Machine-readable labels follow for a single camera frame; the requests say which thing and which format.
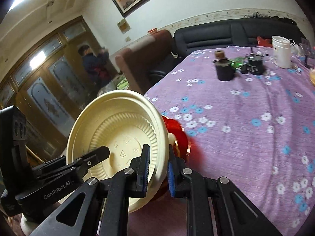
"silver screw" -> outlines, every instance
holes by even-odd
[[[97,183],[97,178],[95,177],[91,177],[88,179],[88,184],[89,185],[93,185],[93,184],[96,184]]]
[[[223,176],[223,177],[220,177],[220,182],[222,184],[227,184],[229,182],[229,179],[227,177]]]
[[[124,172],[126,175],[130,175],[134,172],[134,170],[132,168],[126,168]]]
[[[193,172],[193,170],[190,169],[190,168],[184,168],[184,169],[183,169],[183,173],[184,173],[185,175],[189,175],[189,174],[191,174],[192,172]]]

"brown sofa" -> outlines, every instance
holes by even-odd
[[[171,33],[161,30],[144,36],[117,53],[116,65],[125,74],[133,91],[145,94],[154,85],[150,75],[163,71],[165,76],[176,66],[171,54],[172,46]]]

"person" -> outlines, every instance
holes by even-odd
[[[82,57],[82,65],[92,82],[99,89],[106,86],[111,81],[111,77],[105,68],[109,57],[108,50],[103,48],[95,56],[89,45],[83,45],[78,49],[78,53]]]

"white plastic container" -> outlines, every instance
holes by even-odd
[[[166,177],[169,158],[165,123],[145,97],[129,90],[114,90],[92,101],[71,130],[67,164],[99,146],[107,146],[109,158],[92,167],[83,178],[103,180],[128,168],[131,160],[141,155],[143,144],[150,145],[148,190],[143,199],[130,198],[129,212],[133,212],[156,194]]]
[[[274,63],[281,68],[291,68],[290,41],[281,36],[272,37]]]

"floral tablecloth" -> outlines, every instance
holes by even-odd
[[[265,75],[237,73],[221,82],[215,50],[192,53],[145,97],[197,144],[189,167],[229,177],[283,235],[295,235],[315,204],[315,87],[308,69],[297,59],[300,71],[279,68],[271,48],[257,47],[270,54]],[[223,50],[229,59],[250,53]],[[186,235],[185,204],[167,195],[130,214],[130,222],[130,235]]]

